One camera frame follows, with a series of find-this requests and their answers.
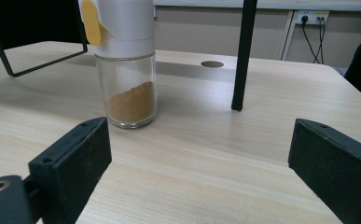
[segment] brown powder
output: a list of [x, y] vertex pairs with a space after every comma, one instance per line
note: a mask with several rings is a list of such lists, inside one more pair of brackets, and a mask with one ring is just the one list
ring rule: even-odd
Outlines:
[[146, 119], [154, 113], [155, 97], [152, 82], [145, 82], [107, 102], [108, 113], [113, 119], [122, 122], [135, 122]]

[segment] wall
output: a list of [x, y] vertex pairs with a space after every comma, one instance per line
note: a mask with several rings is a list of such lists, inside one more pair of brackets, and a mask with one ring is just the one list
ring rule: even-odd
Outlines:
[[[251, 56], [280, 59], [282, 40], [287, 35], [286, 23], [292, 10], [258, 9]], [[236, 56], [242, 11], [239, 8], [157, 7], [157, 49]], [[317, 27], [306, 30], [312, 45], [318, 48]], [[331, 11], [324, 40], [325, 63], [347, 67], [361, 42], [361, 12]], [[286, 59], [294, 62], [313, 61], [300, 25], [287, 41]]]

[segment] black pole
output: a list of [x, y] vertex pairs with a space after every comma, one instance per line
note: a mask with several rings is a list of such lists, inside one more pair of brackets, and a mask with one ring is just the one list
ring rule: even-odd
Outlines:
[[256, 8], [257, 0], [243, 0], [241, 36], [239, 39], [238, 62], [236, 65], [236, 78], [231, 106], [233, 110], [242, 111], [243, 109], [244, 87], [246, 85]]

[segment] white lid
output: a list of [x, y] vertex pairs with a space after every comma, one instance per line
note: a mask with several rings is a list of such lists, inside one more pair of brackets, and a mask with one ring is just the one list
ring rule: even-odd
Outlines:
[[154, 53], [153, 0], [91, 1], [103, 28], [102, 44], [95, 46], [95, 54], [133, 58]]

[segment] table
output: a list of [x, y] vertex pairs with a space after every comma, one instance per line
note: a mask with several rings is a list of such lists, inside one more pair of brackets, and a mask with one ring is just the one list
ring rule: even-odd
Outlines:
[[[48, 42], [7, 55], [21, 70], [77, 47]], [[296, 118], [361, 142], [361, 93], [324, 65], [251, 59], [243, 111], [232, 111], [235, 65], [157, 50], [158, 115], [141, 129], [110, 125], [113, 162], [77, 223], [340, 223], [286, 159]], [[25, 178], [30, 160], [101, 116], [91, 50], [16, 78], [0, 61], [0, 176]]]

